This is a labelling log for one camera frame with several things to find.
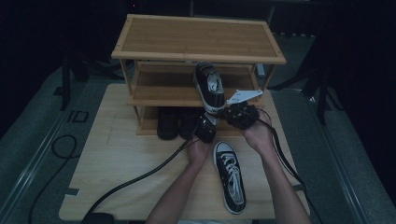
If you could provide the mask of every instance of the gray carpet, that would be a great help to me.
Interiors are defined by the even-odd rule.
[[[277,41],[288,65],[276,70],[272,84],[295,74],[312,43],[303,37],[277,37]],[[37,193],[64,162],[50,151],[50,144],[57,136],[73,134],[78,143],[76,154],[80,153],[106,86],[116,82],[105,77],[93,77],[88,83],[73,82],[72,102],[67,110],[61,112],[61,97],[52,95],[60,85],[60,80],[59,71],[52,74],[1,139],[0,223],[28,222],[29,209]],[[299,89],[301,84],[297,83],[291,88]],[[395,208],[377,179],[346,114],[330,105],[332,110],[326,111],[327,125],[324,127],[316,117],[316,104],[299,92],[273,91],[273,98],[299,174],[307,184],[308,196],[324,223],[393,223],[396,220]],[[56,144],[56,148],[66,156],[73,145],[70,138],[64,138]],[[25,170],[32,158],[40,155],[37,155],[37,151],[42,153],[43,158],[37,165],[39,169]],[[67,163],[43,192],[35,206],[33,223],[79,223],[58,218],[64,193],[77,162],[78,159],[73,159]],[[24,171],[30,178],[21,177]],[[30,185],[30,188],[15,189],[18,181],[25,181],[23,185]],[[311,214],[313,223],[318,223],[318,217],[312,210]],[[261,223],[274,221],[263,220]]]

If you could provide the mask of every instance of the sneaker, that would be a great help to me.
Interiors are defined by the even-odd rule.
[[[224,192],[224,203],[232,214],[241,214],[247,204],[239,161],[233,147],[219,142],[213,150],[213,162],[219,172]]]
[[[219,72],[212,63],[201,62],[195,65],[193,81],[209,114],[217,114],[224,108],[224,89]]]
[[[162,140],[172,140],[178,136],[178,111],[177,107],[158,107],[157,135]]]
[[[198,119],[204,114],[201,107],[183,107],[180,115],[180,137],[188,139],[192,136],[198,124]]]

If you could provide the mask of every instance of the wooden tabletop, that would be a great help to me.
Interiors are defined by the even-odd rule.
[[[265,110],[270,114],[286,158],[294,167],[270,92],[264,93]],[[91,132],[70,183],[77,195],[65,195],[59,216],[64,220],[82,220],[89,208],[119,184],[157,167],[184,142],[178,137],[163,141],[156,135],[136,135],[137,120],[133,107],[127,105],[125,84],[108,86]],[[216,137],[233,145],[241,164],[247,195],[247,207],[241,215],[231,215],[224,207],[219,175],[210,155],[197,176],[188,199],[183,219],[274,218],[268,182],[258,154],[241,136]],[[143,220],[187,164],[186,151],[181,151],[156,174],[121,189],[102,202],[95,212],[106,212],[115,219]],[[289,174],[288,179],[297,181]],[[304,194],[298,192],[309,211]]]
[[[265,21],[128,15],[115,59],[284,64]]]

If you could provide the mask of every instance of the black canvas sneaker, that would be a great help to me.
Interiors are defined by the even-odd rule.
[[[219,72],[212,63],[201,62],[195,65],[193,81],[209,114],[217,114],[224,108],[224,89]]]
[[[233,147],[219,142],[213,150],[213,162],[219,172],[224,192],[224,202],[232,214],[241,214],[247,204],[239,161]]]

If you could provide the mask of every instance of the dark background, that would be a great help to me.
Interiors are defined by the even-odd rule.
[[[65,55],[76,62],[107,63],[127,13],[191,13],[188,0],[3,0],[0,4],[0,136],[47,76],[62,65]],[[266,20],[273,6],[273,32],[316,37],[305,66],[329,71],[329,84],[395,203],[394,2],[202,0],[195,1],[194,14]],[[80,65],[83,69],[75,76],[84,80],[88,68]]]

